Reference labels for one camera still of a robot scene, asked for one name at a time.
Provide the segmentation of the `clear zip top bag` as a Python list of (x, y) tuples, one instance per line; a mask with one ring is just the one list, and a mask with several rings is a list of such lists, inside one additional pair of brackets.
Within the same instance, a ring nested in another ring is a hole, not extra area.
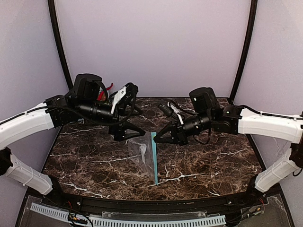
[(157, 145), (154, 141), (156, 132), (147, 132), (144, 136), (129, 139), (128, 151), (132, 162), (141, 173), (158, 186)]

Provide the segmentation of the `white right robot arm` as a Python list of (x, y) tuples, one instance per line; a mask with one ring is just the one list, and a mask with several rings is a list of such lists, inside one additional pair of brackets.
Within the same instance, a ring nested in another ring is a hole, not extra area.
[(160, 104), (168, 123), (154, 137), (156, 143), (188, 144), (188, 137), (201, 132), (216, 131), (228, 134), (253, 134), (283, 139), (290, 148), (274, 164), (250, 180), (247, 192), (253, 195), (267, 192), (272, 186), (296, 170), (303, 168), (303, 117), (280, 115), (254, 110), (246, 105), (228, 105), (221, 108), (210, 87), (197, 88), (189, 93), (194, 113), (183, 119), (177, 104)]

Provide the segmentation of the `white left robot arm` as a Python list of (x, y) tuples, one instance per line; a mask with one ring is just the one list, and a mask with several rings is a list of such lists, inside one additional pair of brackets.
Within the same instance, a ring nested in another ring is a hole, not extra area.
[(128, 119), (135, 106), (139, 88), (132, 82), (109, 95), (100, 76), (84, 73), (76, 76), (65, 95), (56, 95), (35, 107), (0, 122), (0, 174), (31, 188), (45, 197), (58, 197), (58, 180), (24, 163), (11, 146), (42, 131), (56, 129), (82, 120), (108, 127), (115, 141), (145, 135)]

